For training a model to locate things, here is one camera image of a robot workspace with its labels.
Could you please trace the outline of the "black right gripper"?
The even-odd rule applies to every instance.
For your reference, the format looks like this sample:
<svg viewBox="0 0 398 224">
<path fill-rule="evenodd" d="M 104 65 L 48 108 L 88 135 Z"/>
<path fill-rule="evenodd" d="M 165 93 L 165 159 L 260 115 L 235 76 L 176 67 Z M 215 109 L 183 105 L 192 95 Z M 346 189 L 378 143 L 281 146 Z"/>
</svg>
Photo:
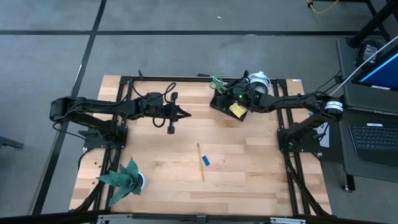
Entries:
<svg viewBox="0 0 398 224">
<path fill-rule="evenodd" d="M 228 83 L 226 95 L 230 98 L 231 104 L 247 108 L 248 110 L 256 109 L 254 88 L 251 86 L 249 78 L 241 78 Z"/>
</svg>

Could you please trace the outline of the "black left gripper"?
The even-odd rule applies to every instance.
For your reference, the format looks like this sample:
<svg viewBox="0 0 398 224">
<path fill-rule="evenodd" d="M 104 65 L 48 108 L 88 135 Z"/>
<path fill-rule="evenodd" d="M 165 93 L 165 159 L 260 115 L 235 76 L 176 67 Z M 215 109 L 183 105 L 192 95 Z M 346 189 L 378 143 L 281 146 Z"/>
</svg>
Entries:
<svg viewBox="0 0 398 224">
<path fill-rule="evenodd" d="M 183 110 L 180 106 L 177 106 L 176 99 L 178 98 L 178 93 L 173 92 L 171 94 L 171 99 L 166 104 L 164 104 L 164 95 L 159 92 L 151 92 L 146 94 L 142 98 L 142 108 L 144 116 L 152 118 L 152 124 L 156 128 L 161 128 L 165 121 L 169 120 L 169 126 L 167 127 L 168 134 L 175 133 L 174 123 L 180 119 L 189 118 L 191 115 L 187 111 Z"/>
</svg>

